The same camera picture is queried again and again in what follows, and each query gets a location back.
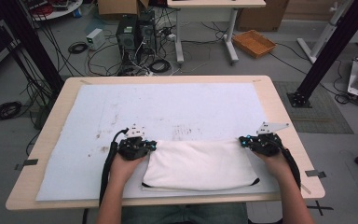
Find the white desk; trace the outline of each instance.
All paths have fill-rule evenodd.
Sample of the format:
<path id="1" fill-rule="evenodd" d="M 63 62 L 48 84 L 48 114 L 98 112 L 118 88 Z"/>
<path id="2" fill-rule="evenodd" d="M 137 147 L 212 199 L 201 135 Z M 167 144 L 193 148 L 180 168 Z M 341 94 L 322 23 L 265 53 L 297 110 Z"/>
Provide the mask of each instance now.
<path id="1" fill-rule="evenodd" d="M 77 93 L 82 85 L 101 84 L 169 84 L 169 83 L 252 83 L 264 108 L 269 122 L 289 123 L 290 127 L 279 132 L 285 146 L 290 148 L 301 173 L 303 188 L 301 193 L 305 199 L 319 199 L 324 196 L 324 188 L 317 176 L 306 176 L 304 171 L 313 170 L 307 152 L 287 115 L 282 101 L 276 92 L 272 81 L 266 76 L 191 76 L 191 77 L 71 77 L 65 85 L 52 108 L 48 120 L 28 160 L 38 159 L 36 165 L 27 165 L 21 171 L 18 181 L 7 199 L 9 210 L 35 210 L 51 208 L 88 208 L 97 207 L 98 200 L 72 200 L 38 202 L 36 195 L 39 191 L 47 168 L 51 152 L 60 137 L 62 127 L 66 122 L 75 102 Z M 228 203 L 280 200 L 278 192 L 257 194 L 231 195 L 200 195 L 192 197 L 163 197 L 124 199 L 123 205 L 151 204 L 187 204 L 187 203 Z"/>
<path id="2" fill-rule="evenodd" d="M 176 61 L 182 64 L 185 61 L 181 42 L 180 24 L 183 21 L 229 21 L 227 34 L 224 42 L 227 46 L 231 64 L 239 59 L 231 42 L 238 8 L 241 7 L 264 7 L 263 0 L 191 0 L 173 1 L 168 0 L 168 6 L 177 8 L 176 11 Z"/>

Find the person's right hand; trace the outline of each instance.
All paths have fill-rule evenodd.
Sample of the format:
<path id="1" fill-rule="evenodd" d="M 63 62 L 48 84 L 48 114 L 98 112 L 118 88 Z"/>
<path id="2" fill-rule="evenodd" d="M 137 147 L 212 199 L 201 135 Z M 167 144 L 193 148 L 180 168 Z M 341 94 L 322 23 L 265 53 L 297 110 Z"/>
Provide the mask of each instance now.
<path id="1" fill-rule="evenodd" d="M 117 154 L 113 159 L 112 166 L 110 167 L 110 179 L 115 181 L 116 184 L 119 184 L 124 187 L 127 181 L 132 176 L 135 168 L 141 163 L 145 157 L 137 159 L 135 161 L 126 161 L 120 154 Z"/>
<path id="2" fill-rule="evenodd" d="M 292 175 L 290 166 L 281 152 L 270 157 L 257 152 L 254 152 L 254 154 L 267 165 L 269 172 L 274 175 L 275 178 L 280 179 L 281 177 Z"/>

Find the table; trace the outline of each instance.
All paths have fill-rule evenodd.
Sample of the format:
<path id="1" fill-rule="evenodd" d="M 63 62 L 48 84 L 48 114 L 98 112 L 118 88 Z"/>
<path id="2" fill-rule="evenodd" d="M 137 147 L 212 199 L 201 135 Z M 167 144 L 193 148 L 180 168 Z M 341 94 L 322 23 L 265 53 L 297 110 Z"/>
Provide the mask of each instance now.
<path id="1" fill-rule="evenodd" d="M 54 10 L 51 14 L 47 15 L 46 17 L 33 15 L 33 18 L 36 21 L 47 21 L 47 20 L 59 18 L 61 16 L 67 15 L 67 14 L 75 11 L 76 9 L 78 9 L 81 6 L 82 3 L 83 3 L 83 0 L 76 0 L 75 2 L 69 1 L 68 10 Z"/>
<path id="2" fill-rule="evenodd" d="M 317 176 L 308 177 L 305 171 L 314 170 L 293 124 L 267 76 L 192 76 L 192 77 L 71 77 L 69 78 L 51 110 L 46 124 L 36 141 L 28 160 L 38 160 L 36 165 L 24 166 L 19 179 L 11 191 L 6 207 L 9 210 L 33 210 L 49 208 L 97 207 L 97 200 L 37 202 L 37 192 L 43 181 L 49 156 L 57 143 L 62 126 L 74 104 L 82 85 L 99 84 L 170 84 L 170 83 L 253 83 L 268 122 L 289 123 L 290 127 L 279 131 L 279 136 L 298 164 L 302 176 L 302 195 L 305 199 L 319 199 L 324 188 Z M 279 193 L 214 195 L 197 197 L 172 197 L 149 199 L 124 199 L 123 205 L 226 203 L 280 200 Z"/>
<path id="3" fill-rule="evenodd" d="M 181 27 L 183 21 L 229 21 L 227 34 L 224 35 L 224 42 L 230 55 L 231 64 L 239 59 L 231 42 L 235 20 L 237 19 L 238 8 L 241 7 L 264 7 L 263 0 L 194 0 L 194 1 L 174 1 L 168 0 L 168 6 L 177 8 L 176 11 L 176 61 L 182 64 L 185 59 L 183 56 L 181 42 Z"/>

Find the metal pole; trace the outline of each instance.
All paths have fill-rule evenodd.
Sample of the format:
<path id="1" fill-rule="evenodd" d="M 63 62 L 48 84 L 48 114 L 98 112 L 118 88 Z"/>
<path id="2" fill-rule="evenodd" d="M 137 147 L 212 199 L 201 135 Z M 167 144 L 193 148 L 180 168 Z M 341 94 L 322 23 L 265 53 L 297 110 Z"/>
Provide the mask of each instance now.
<path id="1" fill-rule="evenodd" d="M 357 30 L 358 0 L 355 0 L 296 92 L 288 93 L 292 106 L 302 107 L 308 102 L 313 91 L 316 89 L 338 55 L 356 34 Z"/>
<path id="2" fill-rule="evenodd" d="M 52 90 L 52 97 L 57 98 L 63 80 L 25 17 L 20 3 L 17 0 L 0 0 L 0 12 L 13 35 L 20 40 L 48 83 Z"/>

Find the white cloth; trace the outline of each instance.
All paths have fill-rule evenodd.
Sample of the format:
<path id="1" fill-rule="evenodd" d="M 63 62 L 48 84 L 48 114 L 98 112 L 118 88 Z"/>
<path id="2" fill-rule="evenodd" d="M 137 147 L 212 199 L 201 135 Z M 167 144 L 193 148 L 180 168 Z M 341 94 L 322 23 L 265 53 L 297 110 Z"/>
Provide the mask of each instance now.
<path id="1" fill-rule="evenodd" d="M 158 189 L 222 190 L 252 185 L 257 175 L 238 139 L 158 141 L 144 184 Z"/>

